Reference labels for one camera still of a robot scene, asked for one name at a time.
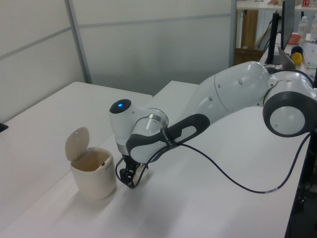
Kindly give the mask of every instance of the white robot link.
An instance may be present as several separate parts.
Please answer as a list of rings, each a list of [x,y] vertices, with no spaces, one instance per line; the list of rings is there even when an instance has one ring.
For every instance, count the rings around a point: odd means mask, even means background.
[[[317,127],[317,89],[298,71],[270,74],[258,62],[243,63],[202,82],[180,117],[169,125],[159,109],[142,108],[123,99],[109,111],[110,123],[122,160],[120,180],[135,188],[141,165],[199,135],[225,116],[246,107],[263,107],[268,129],[293,137]]]

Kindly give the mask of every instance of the tabletop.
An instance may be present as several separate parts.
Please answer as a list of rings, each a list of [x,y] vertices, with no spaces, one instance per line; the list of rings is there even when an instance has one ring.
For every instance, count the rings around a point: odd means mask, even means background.
[[[272,5],[268,4],[269,0],[264,1],[254,1],[254,0],[239,0],[237,1],[237,9],[250,9],[250,10],[282,10],[281,5]],[[295,11],[312,11],[316,12],[316,7],[307,7],[302,6],[300,3],[299,5],[295,6]]]
[[[0,133],[0,231],[70,171],[67,137],[86,126],[89,146],[112,134],[110,106],[127,98],[144,105],[152,96],[75,82],[24,111]]]
[[[173,121],[196,87],[172,81],[146,106],[163,110]],[[285,179],[304,136],[272,134],[262,109],[252,107],[217,121],[187,143],[242,185],[270,190]],[[121,158],[113,135],[100,147],[111,151],[115,162]],[[136,189],[117,181],[115,192],[100,201],[86,200],[67,173],[0,237],[283,238],[306,149],[307,142],[288,182],[268,194],[243,190],[210,161],[183,147],[150,164]]]

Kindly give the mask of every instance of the white wall panel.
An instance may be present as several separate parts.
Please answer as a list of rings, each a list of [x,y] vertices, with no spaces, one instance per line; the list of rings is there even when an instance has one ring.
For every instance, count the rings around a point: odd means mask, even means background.
[[[75,81],[84,79],[70,30],[0,60],[0,121]]]
[[[69,26],[64,0],[0,0],[0,56]]]
[[[79,25],[230,14],[231,0],[74,0]]]
[[[229,67],[230,16],[80,29],[94,84],[155,95]]]

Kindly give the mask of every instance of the wall partition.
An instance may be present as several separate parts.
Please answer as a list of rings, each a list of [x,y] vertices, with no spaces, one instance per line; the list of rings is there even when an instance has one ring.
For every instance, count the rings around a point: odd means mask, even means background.
[[[234,0],[69,0],[89,82],[155,95],[233,65]]]

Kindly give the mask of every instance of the white surface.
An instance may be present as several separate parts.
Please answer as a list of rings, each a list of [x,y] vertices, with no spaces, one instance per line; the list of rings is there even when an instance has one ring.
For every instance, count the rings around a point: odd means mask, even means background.
[[[9,129],[0,133],[0,231],[69,172],[64,147],[74,130],[88,128],[89,146],[112,134],[108,110],[122,98],[143,106],[151,96],[76,82],[6,123]]]
[[[0,61],[0,121],[4,123],[83,74],[69,30]]]
[[[253,9],[253,10],[282,10],[281,5],[267,4],[270,0],[254,1],[254,0],[239,0],[237,1],[237,9]],[[295,6],[295,11],[317,11],[316,7],[307,7],[299,5]]]
[[[171,82],[147,106],[178,117],[196,85]],[[269,190],[286,177],[303,135],[282,138],[264,125],[261,108],[247,108],[216,122],[190,143],[211,156],[237,182]],[[120,154],[114,136],[101,147]],[[101,201],[85,200],[68,173],[1,234],[32,237],[258,237],[283,238],[307,143],[283,188],[269,194],[247,192],[208,160],[177,148],[150,165],[138,188],[118,184]]]
[[[74,0],[78,24],[230,14],[232,0]]]
[[[70,26],[64,0],[1,0],[0,56]]]
[[[230,17],[81,28],[92,82],[155,95],[229,67]]]

